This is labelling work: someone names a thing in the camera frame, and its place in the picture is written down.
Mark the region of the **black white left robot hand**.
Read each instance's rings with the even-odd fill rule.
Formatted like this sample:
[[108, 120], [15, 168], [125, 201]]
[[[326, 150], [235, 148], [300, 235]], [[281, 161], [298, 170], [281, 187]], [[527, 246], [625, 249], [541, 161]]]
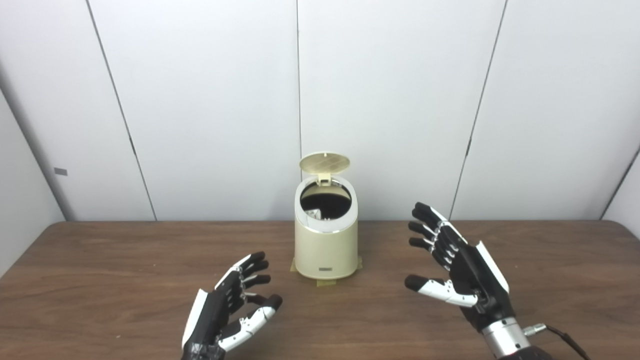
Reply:
[[268, 284], [264, 251], [244, 256], [227, 269], [211, 291], [199, 289], [182, 336], [183, 360], [223, 360], [244, 344], [278, 312], [282, 297], [264, 297], [248, 289]]

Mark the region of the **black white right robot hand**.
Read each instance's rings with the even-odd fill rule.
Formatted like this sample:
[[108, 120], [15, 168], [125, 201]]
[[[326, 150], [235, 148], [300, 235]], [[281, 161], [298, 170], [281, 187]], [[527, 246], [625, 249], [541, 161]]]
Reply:
[[426, 250], [446, 271], [447, 279], [407, 275], [407, 289], [423, 296], [459, 306], [478, 332], [515, 317], [509, 285], [482, 241], [468, 242], [455, 226], [434, 207], [417, 202], [407, 225], [418, 237], [410, 246]]

